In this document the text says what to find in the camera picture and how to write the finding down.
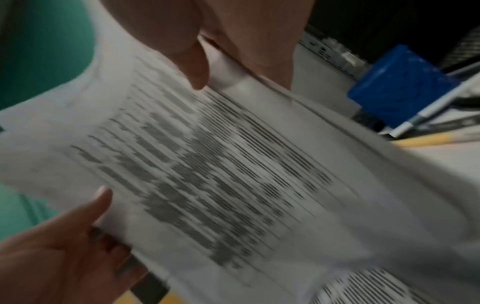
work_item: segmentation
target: hand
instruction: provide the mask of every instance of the hand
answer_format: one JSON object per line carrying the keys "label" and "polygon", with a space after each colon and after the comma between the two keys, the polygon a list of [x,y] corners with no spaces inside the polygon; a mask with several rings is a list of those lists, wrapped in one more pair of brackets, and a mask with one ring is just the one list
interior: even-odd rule
{"label": "hand", "polygon": [[111,304],[142,279],[143,265],[117,273],[130,249],[92,224],[110,207],[112,191],[0,243],[0,294],[7,303]]}
{"label": "hand", "polygon": [[315,0],[101,0],[134,37],[172,60],[194,89],[209,80],[201,33],[256,74],[290,88],[293,53]]}

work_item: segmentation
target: fingernail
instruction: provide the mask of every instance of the fingernail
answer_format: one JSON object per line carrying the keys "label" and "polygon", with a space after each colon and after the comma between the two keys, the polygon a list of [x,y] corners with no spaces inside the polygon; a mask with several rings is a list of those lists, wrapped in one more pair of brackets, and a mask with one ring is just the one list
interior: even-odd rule
{"label": "fingernail", "polygon": [[102,194],[107,190],[108,188],[105,186],[100,187],[96,192],[95,192],[95,199],[99,198],[102,196]]}

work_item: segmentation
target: blue object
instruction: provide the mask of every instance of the blue object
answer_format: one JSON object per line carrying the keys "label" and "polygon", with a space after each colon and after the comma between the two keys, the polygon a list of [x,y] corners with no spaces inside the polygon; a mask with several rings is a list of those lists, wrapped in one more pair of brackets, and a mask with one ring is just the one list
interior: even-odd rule
{"label": "blue object", "polygon": [[348,97],[395,128],[459,84],[398,45],[374,64]]}

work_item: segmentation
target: paper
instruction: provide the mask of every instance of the paper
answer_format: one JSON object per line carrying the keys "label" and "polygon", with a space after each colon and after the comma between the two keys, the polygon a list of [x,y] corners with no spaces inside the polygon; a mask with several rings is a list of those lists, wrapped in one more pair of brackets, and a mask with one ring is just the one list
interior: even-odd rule
{"label": "paper", "polygon": [[73,100],[0,115],[0,180],[61,210],[111,187],[103,227],[185,300],[307,303],[348,265],[476,236],[460,180],[244,71],[194,92],[122,40],[129,56],[100,57]]}

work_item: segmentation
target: pencil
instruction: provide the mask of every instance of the pencil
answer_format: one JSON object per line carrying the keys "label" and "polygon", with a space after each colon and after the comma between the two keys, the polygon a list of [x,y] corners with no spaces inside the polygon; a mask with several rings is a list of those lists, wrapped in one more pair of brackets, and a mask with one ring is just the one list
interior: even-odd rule
{"label": "pencil", "polygon": [[453,143],[464,143],[470,141],[480,141],[480,132],[474,133],[438,133],[432,135],[418,136],[393,141],[393,144],[403,148],[424,147],[446,145]]}

